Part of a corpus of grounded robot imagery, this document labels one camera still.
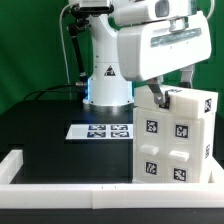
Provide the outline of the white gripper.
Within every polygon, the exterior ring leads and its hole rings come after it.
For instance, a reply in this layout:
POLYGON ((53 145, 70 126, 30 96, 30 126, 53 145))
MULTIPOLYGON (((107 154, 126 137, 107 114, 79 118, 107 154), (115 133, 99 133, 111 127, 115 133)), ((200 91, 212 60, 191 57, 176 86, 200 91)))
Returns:
POLYGON ((118 32, 122 76, 128 81, 148 80, 154 103, 161 107, 169 106, 170 97, 161 90, 161 79, 157 76, 182 68, 179 86, 192 88, 195 66, 191 64, 211 55, 209 26, 203 13, 189 16, 188 24, 187 29, 179 32, 170 31, 169 21, 125 27, 118 32))

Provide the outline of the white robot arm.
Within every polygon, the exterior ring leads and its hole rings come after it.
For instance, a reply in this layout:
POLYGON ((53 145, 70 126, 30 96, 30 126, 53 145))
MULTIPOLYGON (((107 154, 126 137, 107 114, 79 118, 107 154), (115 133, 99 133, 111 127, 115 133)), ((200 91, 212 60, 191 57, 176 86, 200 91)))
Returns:
POLYGON ((131 83, 142 81, 165 105, 159 77, 210 57, 208 19, 196 0, 69 0, 69 6, 93 44, 88 106, 130 105, 131 83))

